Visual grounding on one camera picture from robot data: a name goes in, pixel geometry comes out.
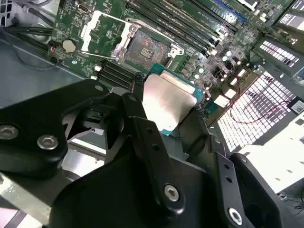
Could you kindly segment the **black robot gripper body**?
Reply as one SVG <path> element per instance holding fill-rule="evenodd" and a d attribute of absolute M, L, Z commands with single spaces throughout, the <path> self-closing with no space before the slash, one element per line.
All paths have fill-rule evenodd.
<path fill-rule="evenodd" d="M 51 211 L 53 228 L 221 228 L 224 226 L 206 173 L 171 160 L 186 197 L 177 218 L 152 198 L 143 166 L 134 155 L 104 165 L 64 188 Z"/>

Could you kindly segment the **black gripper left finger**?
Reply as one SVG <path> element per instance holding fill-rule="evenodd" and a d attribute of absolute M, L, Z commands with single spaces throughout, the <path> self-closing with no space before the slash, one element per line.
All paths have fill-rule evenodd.
<path fill-rule="evenodd" d="M 100 210 L 99 196 L 109 196 L 107 209 L 125 204 L 168 218 L 185 210 L 157 126 L 130 92 L 118 95 L 86 79 L 1 109 L 0 124 L 1 170 L 35 178 L 56 173 L 74 136 L 94 127 L 106 132 L 114 157 L 61 194 L 55 210 Z"/>

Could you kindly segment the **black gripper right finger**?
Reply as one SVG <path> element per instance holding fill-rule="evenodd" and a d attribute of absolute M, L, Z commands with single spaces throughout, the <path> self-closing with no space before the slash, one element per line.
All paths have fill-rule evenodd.
<path fill-rule="evenodd" d="M 282 228 L 282 203 L 269 184 L 240 153 L 227 155 L 194 106 L 179 123 L 187 161 L 204 169 L 211 180 L 217 207 L 229 228 Z"/>

